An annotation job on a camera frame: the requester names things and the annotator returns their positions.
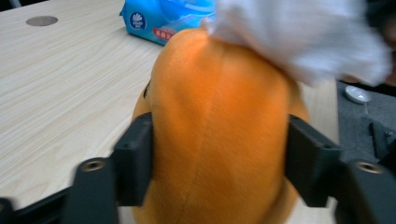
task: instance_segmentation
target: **white round object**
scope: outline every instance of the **white round object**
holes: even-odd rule
[[[362,90],[361,88],[357,88],[354,86],[346,87],[346,96],[353,102],[358,104],[365,104],[371,101],[371,96],[369,92]]]

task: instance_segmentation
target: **stuffed animal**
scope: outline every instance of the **stuffed animal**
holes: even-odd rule
[[[296,200],[285,173],[289,114],[307,120],[298,85],[255,51],[178,33],[164,47],[133,119],[151,112],[146,223],[282,223]]]

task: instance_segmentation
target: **white cloth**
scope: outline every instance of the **white cloth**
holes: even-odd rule
[[[390,49],[363,0],[217,0],[210,35],[256,50],[308,85],[349,75],[368,85],[391,71]]]

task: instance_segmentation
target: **blue tissue box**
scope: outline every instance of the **blue tissue box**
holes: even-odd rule
[[[199,27],[214,11],[215,0],[126,0],[120,15],[129,34],[165,45],[177,32]]]

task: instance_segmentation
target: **light wood tabletop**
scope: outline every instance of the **light wood tabletop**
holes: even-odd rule
[[[123,3],[50,0],[0,13],[0,197],[17,208],[69,186],[76,165],[108,156],[131,122],[162,46],[126,33]],[[38,16],[58,21],[26,23]],[[303,90],[313,126],[338,142],[335,82]],[[331,215],[300,204],[290,223]]]

